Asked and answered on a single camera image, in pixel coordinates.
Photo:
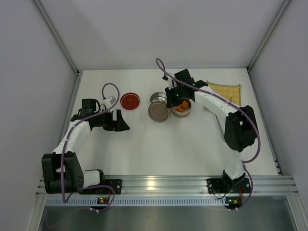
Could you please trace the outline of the orange fried nugget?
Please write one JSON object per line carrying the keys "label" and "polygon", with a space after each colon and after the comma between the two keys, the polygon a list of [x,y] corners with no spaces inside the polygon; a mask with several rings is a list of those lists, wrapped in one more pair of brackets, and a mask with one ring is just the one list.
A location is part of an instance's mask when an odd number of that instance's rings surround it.
{"label": "orange fried nugget", "polygon": [[189,106],[189,104],[187,103],[187,101],[183,101],[182,104],[180,105],[180,107],[185,110],[187,107]]}
{"label": "orange fried nugget", "polygon": [[177,111],[177,112],[180,112],[180,113],[184,113],[184,112],[186,111],[186,109],[185,109],[185,108],[182,108],[181,106],[175,107],[174,110]]}

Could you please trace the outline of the brown metal lunch tin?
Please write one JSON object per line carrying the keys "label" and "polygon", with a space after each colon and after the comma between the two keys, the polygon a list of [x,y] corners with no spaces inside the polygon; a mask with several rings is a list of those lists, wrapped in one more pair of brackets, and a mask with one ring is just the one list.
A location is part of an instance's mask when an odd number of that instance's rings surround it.
{"label": "brown metal lunch tin", "polygon": [[187,117],[191,113],[192,105],[191,102],[186,99],[179,106],[171,109],[173,115],[179,118]]}

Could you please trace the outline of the brown round lid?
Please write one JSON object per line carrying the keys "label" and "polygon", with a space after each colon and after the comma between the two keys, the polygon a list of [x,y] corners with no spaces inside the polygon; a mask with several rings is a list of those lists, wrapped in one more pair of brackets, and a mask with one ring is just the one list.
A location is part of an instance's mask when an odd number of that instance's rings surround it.
{"label": "brown round lid", "polygon": [[165,122],[170,116],[170,111],[163,102],[151,103],[148,107],[148,115],[155,122]]}

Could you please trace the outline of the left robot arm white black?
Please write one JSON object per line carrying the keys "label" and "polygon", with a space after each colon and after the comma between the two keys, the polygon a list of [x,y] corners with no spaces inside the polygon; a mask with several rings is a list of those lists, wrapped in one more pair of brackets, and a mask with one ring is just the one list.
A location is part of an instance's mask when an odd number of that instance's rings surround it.
{"label": "left robot arm white black", "polygon": [[101,169],[83,170],[78,160],[82,144],[93,128],[103,128],[112,132],[130,129],[122,117],[121,110],[109,111],[115,101],[114,97],[105,99],[103,105],[106,110],[102,111],[98,100],[82,100],[81,108],[71,118],[64,138],[52,153],[44,154],[42,157],[46,193],[121,193],[121,180],[114,182],[107,179]]}

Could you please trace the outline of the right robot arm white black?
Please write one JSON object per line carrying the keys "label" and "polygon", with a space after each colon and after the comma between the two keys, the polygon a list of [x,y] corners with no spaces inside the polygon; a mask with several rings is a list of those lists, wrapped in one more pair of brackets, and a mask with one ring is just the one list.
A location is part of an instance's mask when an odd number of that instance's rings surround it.
{"label": "right robot arm white black", "polygon": [[169,83],[165,89],[167,107],[177,107],[184,100],[192,100],[209,109],[218,118],[224,120],[224,141],[230,149],[229,159],[223,170],[221,182],[229,191],[245,178],[242,158],[245,148],[255,142],[260,143],[260,136],[254,110],[251,106],[240,107],[216,93],[207,82],[195,81],[188,69],[171,75],[167,72],[163,80]]}

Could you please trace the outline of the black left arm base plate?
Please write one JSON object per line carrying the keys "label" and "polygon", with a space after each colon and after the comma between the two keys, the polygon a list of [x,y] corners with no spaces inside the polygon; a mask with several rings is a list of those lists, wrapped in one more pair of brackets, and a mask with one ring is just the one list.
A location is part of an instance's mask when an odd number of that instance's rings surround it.
{"label": "black left arm base plate", "polygon": [[98,185],[89,186],[83,189],[80,194],[87,195],[103,195],[103,194],[113,194],[112,188],[115,195],[121,194],[122,191],[122,180],[121,179],[105,179]]}

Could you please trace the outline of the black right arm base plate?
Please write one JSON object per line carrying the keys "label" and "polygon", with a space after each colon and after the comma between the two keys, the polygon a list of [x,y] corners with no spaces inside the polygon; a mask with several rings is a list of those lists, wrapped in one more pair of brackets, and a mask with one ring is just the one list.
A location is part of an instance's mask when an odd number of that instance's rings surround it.
{"label": "black right arm base plate", "polygon": [[206,180],[208,186],[208,192],[217,194],[239,193],[240,189],[242,193],[250,193],[251,185],[248,178],[244,178],[240,181],[226,182],[223,178],[208,178]]}

